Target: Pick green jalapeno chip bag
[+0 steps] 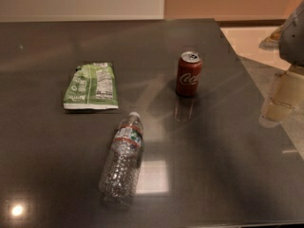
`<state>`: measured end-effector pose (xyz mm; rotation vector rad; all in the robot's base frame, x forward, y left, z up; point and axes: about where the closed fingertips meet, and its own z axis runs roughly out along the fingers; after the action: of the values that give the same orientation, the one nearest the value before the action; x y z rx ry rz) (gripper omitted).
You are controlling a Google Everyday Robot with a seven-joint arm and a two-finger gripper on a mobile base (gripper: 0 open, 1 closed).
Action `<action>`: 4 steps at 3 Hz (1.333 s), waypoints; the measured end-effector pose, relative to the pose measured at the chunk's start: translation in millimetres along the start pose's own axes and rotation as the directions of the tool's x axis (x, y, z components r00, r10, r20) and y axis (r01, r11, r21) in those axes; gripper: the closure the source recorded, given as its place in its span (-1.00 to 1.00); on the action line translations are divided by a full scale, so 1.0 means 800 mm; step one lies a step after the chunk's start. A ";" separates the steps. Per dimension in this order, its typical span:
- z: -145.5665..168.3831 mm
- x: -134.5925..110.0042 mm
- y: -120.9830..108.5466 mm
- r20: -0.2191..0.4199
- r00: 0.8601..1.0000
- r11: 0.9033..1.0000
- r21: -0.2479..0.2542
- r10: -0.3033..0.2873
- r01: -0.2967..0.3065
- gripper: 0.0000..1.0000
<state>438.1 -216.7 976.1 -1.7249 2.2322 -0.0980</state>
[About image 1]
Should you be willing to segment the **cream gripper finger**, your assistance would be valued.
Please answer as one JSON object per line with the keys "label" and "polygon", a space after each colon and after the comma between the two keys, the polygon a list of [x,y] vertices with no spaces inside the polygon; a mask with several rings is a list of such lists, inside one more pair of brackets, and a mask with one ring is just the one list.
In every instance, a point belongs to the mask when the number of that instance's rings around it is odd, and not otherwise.
{"label": "cream gripper finger", "polygon": [[275,76],[275,89],[271,96],[276,105],[296,107],[304,100],[304,67],[291,65]]}
{"label": "cream gripper finger", "polygon": [[263,127],[275,127],[287,118],[293,110],[282,104],[275,104],[270,98],[261,107],[259,123]]}

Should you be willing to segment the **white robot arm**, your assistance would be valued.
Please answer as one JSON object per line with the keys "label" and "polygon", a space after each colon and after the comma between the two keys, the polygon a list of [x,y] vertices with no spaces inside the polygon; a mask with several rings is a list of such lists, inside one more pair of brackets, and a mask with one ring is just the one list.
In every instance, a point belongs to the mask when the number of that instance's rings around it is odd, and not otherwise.
{"label": "white robot arm", "polygon": [[278,51],[291,65],[274,76],[259,117],[264,127],[277,126],[304,100],[304,1],[281,27]]}

